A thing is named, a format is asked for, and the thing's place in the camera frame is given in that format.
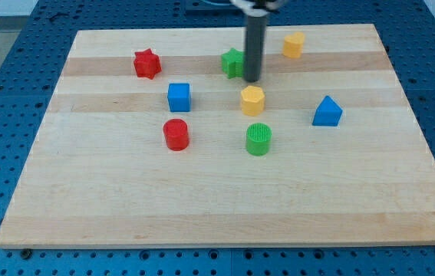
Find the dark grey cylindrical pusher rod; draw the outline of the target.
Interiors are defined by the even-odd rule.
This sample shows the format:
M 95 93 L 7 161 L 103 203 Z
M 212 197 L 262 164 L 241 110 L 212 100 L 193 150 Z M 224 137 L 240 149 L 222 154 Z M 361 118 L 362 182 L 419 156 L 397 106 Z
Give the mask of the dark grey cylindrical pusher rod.
M 242 77 L 248 83 L 255 83 L 261 77 L 267 23 L 266 15 L 246 16 Z

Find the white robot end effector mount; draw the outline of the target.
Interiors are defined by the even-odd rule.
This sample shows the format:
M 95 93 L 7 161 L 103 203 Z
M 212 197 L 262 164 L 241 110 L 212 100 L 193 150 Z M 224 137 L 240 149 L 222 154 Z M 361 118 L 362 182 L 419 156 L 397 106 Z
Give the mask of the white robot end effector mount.
M 230 3 L 251 17 L 264 17 L 278 11 L 288 0 L 230 0 Z

